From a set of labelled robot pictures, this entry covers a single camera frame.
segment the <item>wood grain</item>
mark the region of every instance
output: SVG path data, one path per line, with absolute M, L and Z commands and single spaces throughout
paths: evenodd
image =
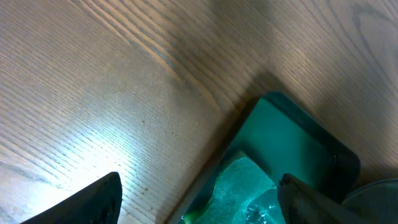
M 0 1 L 0 222 L 111 171 L 162 223 L 253 96 L 281 90 L 398 175 L 398 2 Z

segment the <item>table top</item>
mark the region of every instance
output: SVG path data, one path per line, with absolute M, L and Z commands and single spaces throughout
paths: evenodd
M 398 174 L 398 2 L 0 2 L 0 222 L 108 172 L 120 223 L 162 223 L 245 103 L 279 90 Z

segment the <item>wooden table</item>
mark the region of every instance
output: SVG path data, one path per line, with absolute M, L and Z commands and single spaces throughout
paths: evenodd
M 162 223 L 245 103 L 297 100 L 398 174 L 398 2 L 71 0 L 0 3 L 0 222 L 111 171 L 120 223 Z

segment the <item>wooden surface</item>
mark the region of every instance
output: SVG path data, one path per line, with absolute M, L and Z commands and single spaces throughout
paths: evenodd
M 110 171 L 120 223 L 162 223 L 245 102 L 296 99 L 398 175 L 395 0 L 0 2 L 0 223 Z

